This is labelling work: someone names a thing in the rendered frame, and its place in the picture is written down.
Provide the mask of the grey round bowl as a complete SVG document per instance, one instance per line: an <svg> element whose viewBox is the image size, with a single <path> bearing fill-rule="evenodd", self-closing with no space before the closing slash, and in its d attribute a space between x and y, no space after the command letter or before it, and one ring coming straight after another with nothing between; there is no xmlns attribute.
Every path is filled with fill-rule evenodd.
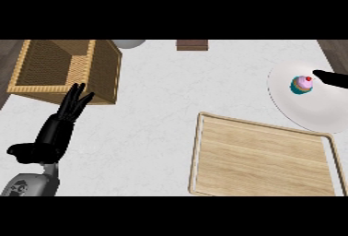
<svg viewBox="0 0 348 236"><path fill-rule="evenodd" d="M133 49L141 46L146 41L145 40L114 40L114 44L121 49Z"/></svg>

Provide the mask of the pale wooden tray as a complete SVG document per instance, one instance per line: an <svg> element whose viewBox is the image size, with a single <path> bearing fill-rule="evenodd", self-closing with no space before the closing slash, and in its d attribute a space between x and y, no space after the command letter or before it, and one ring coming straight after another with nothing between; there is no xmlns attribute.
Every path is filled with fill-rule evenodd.
<svg viewBox="0 0 348 236"><path fill-rule="evenodd" d="M201 112L189 193L225 196L348 196L335 139Z"/></svg>

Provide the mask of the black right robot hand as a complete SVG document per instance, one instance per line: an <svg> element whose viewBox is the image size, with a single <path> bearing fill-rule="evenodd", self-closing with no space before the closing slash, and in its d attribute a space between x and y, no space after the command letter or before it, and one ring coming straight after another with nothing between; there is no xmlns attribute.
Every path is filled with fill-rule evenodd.
<svg viewBox="0 0 348 236"><path fill-rule="evenodd" d="M326 85L348 89L348 75L326 72L323 70L315 70L313 74Z"/></svg>

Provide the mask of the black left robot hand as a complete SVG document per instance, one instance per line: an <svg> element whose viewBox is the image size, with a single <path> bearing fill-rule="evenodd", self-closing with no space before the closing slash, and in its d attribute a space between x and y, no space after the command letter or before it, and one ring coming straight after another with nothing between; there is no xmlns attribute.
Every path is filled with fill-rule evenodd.
<svg viewBox="0 0 348 236"><path fill-rule="evenodd" d="M9 147L8 153L20 163L54 164L59 162L70 145L76 121L95 97L95 93L80 97L85 87L85 83L76 83L70 88L58 112L49 116L43 124L36 142Z"/></svg>

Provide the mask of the white round plate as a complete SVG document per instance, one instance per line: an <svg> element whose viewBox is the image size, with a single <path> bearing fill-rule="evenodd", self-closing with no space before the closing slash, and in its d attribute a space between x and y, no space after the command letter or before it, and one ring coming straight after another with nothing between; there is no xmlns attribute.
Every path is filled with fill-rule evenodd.
<svg viewBox="0 0 348 236"><path fill-rule="evenodd" d="M269 75L273 103L287 118L303 128L340 133L348 129L348 89L326 85L313 74L319 67L301 61L279 64ZM295 77L313 78L313 89L303 94L291 90Z"/></svg>

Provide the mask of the pink frosted cupcake with cherry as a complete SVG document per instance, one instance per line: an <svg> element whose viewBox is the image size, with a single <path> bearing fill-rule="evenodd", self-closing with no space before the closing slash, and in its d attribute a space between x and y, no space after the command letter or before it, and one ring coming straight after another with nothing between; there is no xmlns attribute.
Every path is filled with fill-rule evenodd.
<svg viewBox="0 0 348 236"><path fill-rule="evenodd" d="M306 94L313 89L313 78L306 76L295 77L292 79L290 88L295 94Z"/></svg>

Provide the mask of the wicker basket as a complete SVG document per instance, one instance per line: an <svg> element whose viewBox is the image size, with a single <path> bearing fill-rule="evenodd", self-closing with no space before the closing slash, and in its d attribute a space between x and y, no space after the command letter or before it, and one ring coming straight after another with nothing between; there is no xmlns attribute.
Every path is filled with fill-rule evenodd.
<svg viewBox="0 0 348 236"><path fill-rule="evenodd" d="M116 104L121 67L111 40L26 40L9 80L8 93L61 104L76 83L92 105Z"/></svg>

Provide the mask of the brown wooden block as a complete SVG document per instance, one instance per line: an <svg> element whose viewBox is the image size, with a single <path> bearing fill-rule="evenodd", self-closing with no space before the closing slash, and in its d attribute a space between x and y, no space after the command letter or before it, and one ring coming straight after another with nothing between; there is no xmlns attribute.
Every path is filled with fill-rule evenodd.
<svg viewBox="0 0 348 236"><path fill-rule="evenodd" d="M179 51L207 51L208 40L177 40Z"/></svg>

